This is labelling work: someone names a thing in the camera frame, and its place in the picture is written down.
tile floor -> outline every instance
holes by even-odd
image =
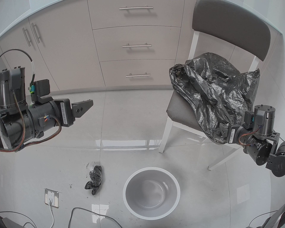
[[[44,204],[44,189],[49,188],[60,192],[59,208],[53,209],[54,228],[67,227],[73,207],[100,208],[124,228],[243,228],[269,212],[269,170],[256,166],[248,155],[239,154],[209,171],[208,166],[230,148],[176,127],[165,152],[158,152],[171,95],[172,90],[125,90],[53,96],[71,102],[93,99],[94,106],[51,141],[18,153],[0,153],[0,210],[22,212],[38,228],[49,227],[52,219]],[[95,196],[84,189],[89,180],[86,167],[92,161],[103,167],[103,182]],[[122,199],[127,178],[148,166],[168,170],[181,188],[176,209],[156,221],[133,216]],[[27,222],[18,215],[5,216],[22,225]],[[257,218],[252,226],[266,218]],[[75,210],[70,227],[118,226],[108,218]]]

trash bag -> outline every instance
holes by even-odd
[[[204,53],[169,70],[173,88],[191,105],[202,131],[217,144],[226,143],[219,124],[242,124],[251,111],[259,69],[240,73],[228,60]]]
[[[102,167],[95,166],[94,169],[90,171],[89,175],[91,180],[86,183],[84,188],[92,189],[92,195],[95,195],[102,182]]]

silver bar handle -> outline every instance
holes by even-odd
[[[151,47],[151,44],[140,44],[140,45],[129,45],[129,43],[127,43],[126,46],[122,46],[123,48],[141,48],[141,47]]]
[[[128,9],[153,9],[152,6],[142,6],[142,7],[127,7],[125,6],[124,8],[119,8],[119,10],[128,10]]]
[[[132,75],[130,73],[130,75],[126,75],[126,78],[133,78],[133,77],[145,77],[145,76],[150,76],[150,74],[147,74],[146,72],[144,74],[136,74],[136,75]]]
[[[35,34],[35,37],[36,37],[36,40],[38,42],[38,44],[40,43],[40,36],[38,36],[37,32],[36,32],[36,29],[35,29],[35,26],[34,23],[31,24],[32,25],[32,28],[34,30],[34,34]]]
[[[27,31],[27,29],[25,29],[25,28],[22,28],[23,29],[23,33],[24,33],[24,35],[25,35],[25,38],[26,38],[26,41],[27,41],[27,43],[28,43],[28,46],[30,47],[31,46],[31,40],[29,40],[28,39],[28,36],[27,36],[27,34],[26,34],[26,31]]]

chair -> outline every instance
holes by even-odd
[[[249,71],[255,71],[259,61],[264,61],[269,45],[270,30],[259,17],[250,11],[225,0],[197,0],[192,20],[194,35],[188,59],[193,59],[199,33],[207,33],[254,56]],[[159,152],[163,153],[172,126],[207,137],[200,128],[190,104],[176,91],[173,92],[168,108],[168,118]],[[237,144],[227,144],[233,149],[209,166],[209,170],[220,166],[243,150]]]

white countertop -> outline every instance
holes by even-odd
[[[43,0],[43,1],[37,1],[37,0],[3,0],[0,1],[0,21],[5,26],[5,23],[7,24],[6,28],[2,28],[0,26],[0,37],[7,32],[10,28],[12,28],[14,25],[22,21],[23,19],[27,18],[28,16],[32,15],[33,13],[48,7],[54,3],[57,3],[62,0]],[[237,0],[228,0],[234,3],[237,3]],[[245,9],[251,11],[255,15],[257,15],[259,18],[261,18],[263,21],[271,25],[273,28],[275,28],[277,31],[279,31],[281,34],[283,32],[277,27],[278,25],[274,25],[268,17],[265,17],[261,13],[259,13],[257,10],[255,10],[253,7],[249,6],[245,2],[241,2],[238,5],[242,5]],[[19,15],[21,13],[21,10],[28,9],[23,14]]]

